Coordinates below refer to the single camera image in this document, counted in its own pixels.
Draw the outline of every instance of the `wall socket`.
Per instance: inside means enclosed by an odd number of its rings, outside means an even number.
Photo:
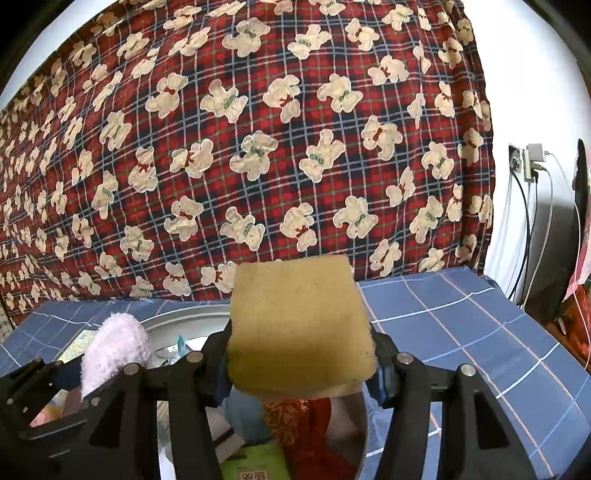
[[[521,150],[509,145],[509,168],[515,173],[521,172]]]

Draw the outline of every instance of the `sponge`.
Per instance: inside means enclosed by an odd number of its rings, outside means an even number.
[[[337,397],[376,370],[374,343],[347,257],[238,266],[228,374],[264,400]]]

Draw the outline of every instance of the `red cloth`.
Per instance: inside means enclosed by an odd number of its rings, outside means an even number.
[[[127,0],[0,115],[0,290],[214,300],[237,264],[345,254],[355,280],[471,266],[489,105],[460,1]]]
[[[265,422],[281,445],[292,480],[349,480],[357,469],[326,446],[330,399],[263,402]]]

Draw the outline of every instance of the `blue checkered sheet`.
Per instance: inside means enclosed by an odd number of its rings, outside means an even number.
[[[505,410],[539,478],[565,471],[590,433],[591,382],[577,361],[532,318],[468,268],[359,283],[379,331],[427,365],[474,364]],[[139,320],[196,304],[170,300],[44,303],[0,345],[0,374],[38,356],[52,361],[83,329],[113,312]],[[361,478],[374,477],[391,411],[366,397],[368,446]],[[434,479],[441,405],[433,404],[423,478]]]

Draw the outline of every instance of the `pink plush toy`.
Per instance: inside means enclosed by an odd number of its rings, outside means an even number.
[[[127,364],[147,366],[152,348],[133,315],[114,313],[96,332],[82,359],[82,398],[116,376]]]

